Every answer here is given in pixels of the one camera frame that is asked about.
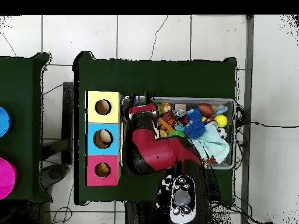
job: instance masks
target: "pink bowl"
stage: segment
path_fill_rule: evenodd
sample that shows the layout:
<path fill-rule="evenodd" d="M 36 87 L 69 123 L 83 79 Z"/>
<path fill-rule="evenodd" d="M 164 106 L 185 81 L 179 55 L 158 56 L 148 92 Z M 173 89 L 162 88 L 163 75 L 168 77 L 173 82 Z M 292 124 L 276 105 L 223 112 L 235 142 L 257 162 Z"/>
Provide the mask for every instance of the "pink bowl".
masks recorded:
<path fill-rule="evenodd" d="M 15 167 L 0 158 L 0 200 L 11 193 L 16 180 Z"/>

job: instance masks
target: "blue plush toy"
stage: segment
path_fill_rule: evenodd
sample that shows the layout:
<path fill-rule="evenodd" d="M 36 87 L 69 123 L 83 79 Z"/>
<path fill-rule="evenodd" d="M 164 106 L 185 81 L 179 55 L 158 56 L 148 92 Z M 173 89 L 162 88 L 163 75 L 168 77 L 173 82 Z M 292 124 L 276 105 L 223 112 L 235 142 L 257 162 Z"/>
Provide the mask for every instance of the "blue plush toy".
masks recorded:
<path fill-rule="evenodd" d="M 186 117 L 188 120 L 184 129 L 186 136 L 191 139 L 200 138 L 206 130 L 206 126 L 201 120 L 202 116 L 200 110 L 197 108 L 190 109 L 186 112 Z"/>

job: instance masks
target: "dark green table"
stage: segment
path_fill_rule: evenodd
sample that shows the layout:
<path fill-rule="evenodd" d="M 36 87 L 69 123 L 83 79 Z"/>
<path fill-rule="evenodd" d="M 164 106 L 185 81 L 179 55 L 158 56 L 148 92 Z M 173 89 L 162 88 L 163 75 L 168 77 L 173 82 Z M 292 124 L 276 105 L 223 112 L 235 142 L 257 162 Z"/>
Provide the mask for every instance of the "dark green table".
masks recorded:
<path fill-rule="evenodd" d="M 41 168 L 41 71 L 50 55 L 32 58 L 0 57 L 0 106 L 11 116 L 10 130 L 0 138 L 0 157 L 17 173 L 7 200 L 51 201 L 40 184 Z"/>
<path fill-rule="evenodd" d="M 121 95 L 235 98 L 235 58 L 220 61 L 127 61 L 93 59 L 81 52 L 75 59 L 75 203 L 85 201 L 153 201 L 162 173 L 129 176 L 122 172 L 115 187 L 84 186 L 85 91 Z M 214 170 L 225 204 L 232 204 L 233 169 Z"/>

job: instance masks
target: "plastic bin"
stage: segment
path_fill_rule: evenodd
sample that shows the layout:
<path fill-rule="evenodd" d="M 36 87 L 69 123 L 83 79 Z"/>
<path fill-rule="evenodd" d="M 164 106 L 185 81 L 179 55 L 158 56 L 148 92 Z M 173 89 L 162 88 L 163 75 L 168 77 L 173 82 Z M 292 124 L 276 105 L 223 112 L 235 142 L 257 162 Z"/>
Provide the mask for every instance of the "plastic bin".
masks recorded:
<path fill-rule="evenodd" d="M 153 100 L 155 103 L 162 103 L 162 102 L 168 102 L 171 105 L 174 105 L 175 103 L 181 103 L 186 104 L 186 110 L 192 109 L 197 107 L 200 103 L 208 103 L 210 105 L 225 105 L 228 107 L 228 111 L 225 112 L 223 115 L 227 117 L 227 125 L 224 127 L 227 131 L 227 139 L 226 141 L 230 145 L 230 152 L 228 153 L 226 159 L 221 164 L 213 163 L 212 168 L 213 169 L 231 169 L 235 164 L 235 120 L 237 115 L 237 108 L 236 103 L 232 99 L 221 99 L 221 98 L 184 98 L 184 97 L 155 97 Z M 145 97 L 144 96 L 137 96 L 136 102 L 145 103 Z M 124 96 L 121 100 L 122 108 L 125 109 L 130 103 L 129 96 Z M 126 130 L 126 119 L 121 119 L 121 125 L 120 125 L 120 138 L 121 138 L 121 148 L 123 144 L 123 138 L 124 133 Z"/>

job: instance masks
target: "red ball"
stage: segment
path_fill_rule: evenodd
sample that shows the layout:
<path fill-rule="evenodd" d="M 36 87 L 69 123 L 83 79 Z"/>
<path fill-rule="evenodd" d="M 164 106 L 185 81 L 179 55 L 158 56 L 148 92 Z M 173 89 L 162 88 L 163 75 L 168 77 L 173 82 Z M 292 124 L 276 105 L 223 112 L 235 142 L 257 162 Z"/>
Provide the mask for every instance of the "red ball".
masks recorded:
<path fill-rule="evenodd" d="M 188 122 L 188 118 L 187 117 L 183 117 L 180 122 L 182 122 L 183 124 L 187 124 Z"/>
<path fill-rule="evenodd" d="M 202 104 L 199 104 L 197 106 L 197 108 L 200 110 L 202 116 L 209 117 L 214 114 L 214 110 L 210 104 L 202 103 Z"/>

